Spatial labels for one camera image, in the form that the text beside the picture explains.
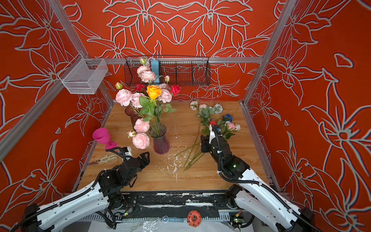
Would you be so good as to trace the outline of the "purple ribbed glass vase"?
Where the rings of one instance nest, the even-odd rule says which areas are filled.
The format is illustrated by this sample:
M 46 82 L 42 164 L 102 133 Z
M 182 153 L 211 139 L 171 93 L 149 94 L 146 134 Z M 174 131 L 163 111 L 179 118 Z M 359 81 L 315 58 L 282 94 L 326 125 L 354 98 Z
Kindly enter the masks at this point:
M 162 123 L 156 123 L 150 126 L 149 135 L 153 138 L 154 151 L 157 154 L 164 155 L 170 150 L 170 142 L 166 137 L 167 128 Z

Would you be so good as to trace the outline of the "pink peony stem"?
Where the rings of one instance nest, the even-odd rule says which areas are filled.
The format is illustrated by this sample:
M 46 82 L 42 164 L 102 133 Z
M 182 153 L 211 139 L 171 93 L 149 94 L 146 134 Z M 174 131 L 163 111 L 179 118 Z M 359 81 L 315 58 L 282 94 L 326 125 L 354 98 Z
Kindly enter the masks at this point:
M 137 112 L 140 111 L 143 106 L 140 103 L 140 98 L 145 95 L 141 92 L 132 93 L 127 89 L 123 89 L 123 85 L 119 82 L 115 84 L 116 89 L 118 90 L 115 101 L 121 106 L 131 106 Z
M 158 77 L 152 71 L 149 59 L 141 57 L 139 62 L 141 66 L 137 68 L 137 74 L 141 81 L 150 85 L 159 85 Z
M 170 90 L 171 90 L 171 85 L 169 85 L 170 77 L 167 75 L 164 77 L 164 80 L 165 80 L 164 83 L 156 85 L 162 89 L 162 95 L 159 98 L 159 102 L 162 105 L 162 114 L 160 118 L 160 123 L 162 123 L 161 119 L 165 115 L 176 112 L 176 109 L 173 108 L 171 105 L 173 96 L 170 93 Z M 132 138 L 133 145 L 136 148 L 145 149 L 150 145 L 150 138 L 152 137 L 149 135 L 148 131 L 150 129 L 151 124 L 152 124 L 151 121 L 145 122 L 143 118 L 138 119 L 133 128 L 133 131 L 130 131 L 128 133 L 128 137 Z

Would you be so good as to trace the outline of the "small pink white spray stem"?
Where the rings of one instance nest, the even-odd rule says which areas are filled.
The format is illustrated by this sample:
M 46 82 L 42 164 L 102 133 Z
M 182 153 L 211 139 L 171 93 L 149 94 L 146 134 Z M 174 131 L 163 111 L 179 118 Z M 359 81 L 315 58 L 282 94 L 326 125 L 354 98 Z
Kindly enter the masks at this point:
M 207 105 L 205 103 L 199 103 L 199 101 L 192 101 L 190 108 L 197 111 L 197 117 L 200 123 L 197 127 L 196 138 L 193 145 L 178 152 L 175 157 L 184 157 L 184 171 L 189 170 L 203 155 L 201 152 L 201 135 L 208 135 L 210 133 L 209 125 L 213 120 L 213 116 L 221 114 L 223 107 L 221 104 L 216 103 L 214 106 Z

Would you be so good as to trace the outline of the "brown ribbed glass vase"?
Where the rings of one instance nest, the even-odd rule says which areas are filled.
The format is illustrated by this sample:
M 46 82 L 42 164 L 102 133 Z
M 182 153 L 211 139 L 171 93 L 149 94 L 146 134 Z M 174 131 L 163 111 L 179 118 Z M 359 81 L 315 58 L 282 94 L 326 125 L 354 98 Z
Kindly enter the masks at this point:
M 125 109 L 125 114 L 130 117 L 130 121 L 132 124 L 132 127 L 134 128 L 136 121 L 138 119 L 141 119 L 142 117 L 137 114 L 137 112 L 134 110 L 132 106 L 127 106 Z

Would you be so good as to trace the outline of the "orange rose stem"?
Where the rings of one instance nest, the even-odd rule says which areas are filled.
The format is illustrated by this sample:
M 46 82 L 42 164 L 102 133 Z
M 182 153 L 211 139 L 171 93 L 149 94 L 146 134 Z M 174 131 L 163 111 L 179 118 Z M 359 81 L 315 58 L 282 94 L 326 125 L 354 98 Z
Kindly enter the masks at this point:
M 162 105 L 159 98 L 162 95 L 162 89 L 156 85 L 147 86 L 146 96 L 140 97 L 142 109 L 139 111 L 140 116 L 145 122 L 152 122 L 154 130 L 153 135 L 160 136 L 160 118 L 162 114 Z

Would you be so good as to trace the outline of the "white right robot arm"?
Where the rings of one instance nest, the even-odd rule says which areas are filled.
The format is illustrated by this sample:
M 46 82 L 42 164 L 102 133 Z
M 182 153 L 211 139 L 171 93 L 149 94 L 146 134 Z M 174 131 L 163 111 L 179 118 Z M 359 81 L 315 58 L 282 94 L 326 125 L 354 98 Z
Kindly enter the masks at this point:
M 221 135 L 201 136 L 203 153 L 210 153 L 220 177 L 232 183 L 227 191 L 235 205 L 260 219 L 275 232 L 318 232 L 314 213 L 299 208 L 262 181 L 241 158 L 232 154 Z

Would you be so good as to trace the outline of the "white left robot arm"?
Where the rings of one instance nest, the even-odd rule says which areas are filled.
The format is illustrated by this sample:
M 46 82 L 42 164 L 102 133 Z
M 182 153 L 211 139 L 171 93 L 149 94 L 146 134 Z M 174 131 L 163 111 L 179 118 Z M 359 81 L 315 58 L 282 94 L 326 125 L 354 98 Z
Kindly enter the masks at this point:
M 102 170 L 79 191 L 43 206 L 28 206 L 22 220 L 11 231 L 58 232 L 93 213 L 120 209 L 127 203 L 121 190 L 132 187 L 137 174 L 149 164 L 149 152 L 137 158 L 124 158 L 121 165 Z

